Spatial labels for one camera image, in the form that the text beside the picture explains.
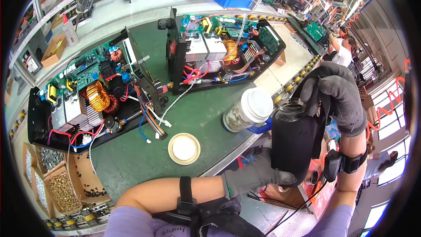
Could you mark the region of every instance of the gray work glove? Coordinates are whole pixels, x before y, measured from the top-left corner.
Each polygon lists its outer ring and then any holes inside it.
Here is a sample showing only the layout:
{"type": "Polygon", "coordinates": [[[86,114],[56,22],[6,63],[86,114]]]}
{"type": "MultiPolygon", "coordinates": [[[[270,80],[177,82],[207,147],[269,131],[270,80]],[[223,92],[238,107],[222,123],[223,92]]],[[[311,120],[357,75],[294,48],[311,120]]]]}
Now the gray work glove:
{"type": "Polygon", "coordinates": [[[233,198],[242,193],[256,191],[268,184],[293,184],[297,179],[289,172],[272,169],[270,149],[263,147],[263,152],[244,168],[236,171],[225,171],[222,174],[222,181],[225,197],[233,198]]]}
{"type": "Polygon", "coordinates": [[[330,110],[340,132],[348,137],[361,134],[367,125],[366,111],[361,105],[360,93],[351,71],[342,65],[325,61],[316,70],[327,70],[331,76],[318,79],[309,78],[300,94],[301,101],[306,104],[309,116],[317,113],[320,99],[314,87],[332,96],[330,110]]]}

